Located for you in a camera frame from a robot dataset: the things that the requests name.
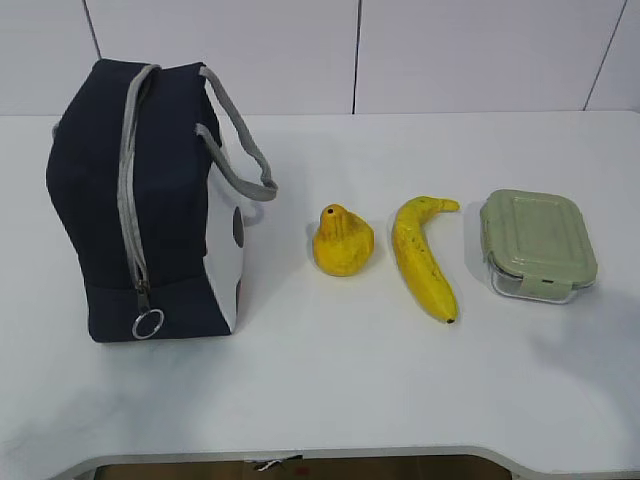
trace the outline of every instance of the white tile wall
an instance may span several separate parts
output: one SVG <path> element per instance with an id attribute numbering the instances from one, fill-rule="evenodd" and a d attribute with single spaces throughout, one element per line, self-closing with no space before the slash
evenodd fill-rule
<path id="1" fill-rule="evenodd" d="M 359 113 L 582 109 L 623 5 L 363 1 Z"/>
<path id="2" fill-rule="evenodd" d="M 204 61 L 242 113 L 350 113 L 357 0 L 90 0 L 102 55 Z"/>
<path id="3" fill-rule="evenodd" d="M 81 0 L 2 0 L 0 115 L 61 114 L 96 59 Z"/>
<path id="4" fill-rule="evenodd" d="M 629 0 L 588 105 L 640 111 L 640 0 Z"/>

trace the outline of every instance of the food container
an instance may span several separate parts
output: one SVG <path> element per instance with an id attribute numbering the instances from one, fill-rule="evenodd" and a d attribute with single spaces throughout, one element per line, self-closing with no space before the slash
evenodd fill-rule
<path id="1" fill-rule="evenodd" d="M 507 297 L 567 303 L 598 271 L 580 210 L 571 200 L 493 192 L 480 212 L 490 285 Z"/>

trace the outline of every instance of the green lid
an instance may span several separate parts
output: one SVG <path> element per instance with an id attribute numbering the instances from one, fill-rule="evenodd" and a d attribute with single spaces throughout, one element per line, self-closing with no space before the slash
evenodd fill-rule
<path id="1" fill-rule="evenodd" d="M 598 266 L 580 210 L 546 193 L 497 190 L 482 207 L 485 259 L 522 279 L 518 294 L 561 300 L 591 285 Z"/>

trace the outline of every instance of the gray zipper trim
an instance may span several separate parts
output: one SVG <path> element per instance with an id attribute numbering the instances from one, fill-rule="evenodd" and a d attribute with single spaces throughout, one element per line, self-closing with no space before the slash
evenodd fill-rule
<path id="1" fill-rule="evenodd" d="M 135 140 L 138 123 L 138 107 L 146 94 L 145 80 L 159 65 L 146 65 L 129 84 L 122 120 L 120 140 L 120 161 L 118 165 L 118 215 L 120 228 L 127 253 L 127 263 L 133 285 L 138 290 L 141 313 L 149 309 L 149 273 L 144 258 L 138 214 L 133 194 L 133 166 L 135 161 Z"/>

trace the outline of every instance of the bag handle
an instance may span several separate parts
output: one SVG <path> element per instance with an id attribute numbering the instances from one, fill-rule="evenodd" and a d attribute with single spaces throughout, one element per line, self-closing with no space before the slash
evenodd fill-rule
<path id="1" fill-rule="evenodd" d="M 211 135 L 209 129 L 202 125 L 201 123 L 196 124 L 196 135 L 202 137 L 204 143 L 209 151 L 209 154 L 212 157 L 213 162 L 220 169 L 220 172 L 224 176 L 224 178 L 231 184 L 233 188 L 235 188 L 238 192 L 240 192 L 245 197 L 250 198 L 251 200 L 255 200 L 258 202 L 268 202 L 276 198 L 276 193 L 278 192 L 278 185 L 271 178 L 271 167 L 267 162 L 267 159 L 264 158 L 264 155 L 256 145 L 253 137 L 251 136 L 251 132 L 247 128 L 247 125 L 244 123 L 244 120 L 240 116 L 240 112 L 229 98 L 229 95 L 225 91 L 220 79 L 217 77 L 213 71 L 203 66 L 200 68 L 200 75 L 205 77 L 211 87 L 213 88 L 213 93 L 215 93 L 218 102 L 222 106 L 227 115 L 229 115 L 229 119 L 231 123 L 238 132 L 238 139 L 240 140 L 240 144 L 244 151 L 255 161 L 258 163 L 260 168 L 262 169 L 262 175 L 260 175 L 260 181 L 262 185 L 258 185 L 257 183 L 252 183 L 247 180 L 243 180 L 238 177 L 236 173 L 231 168 L 229 164 L 229 160 L 222 152 L 218 144 Z"/>

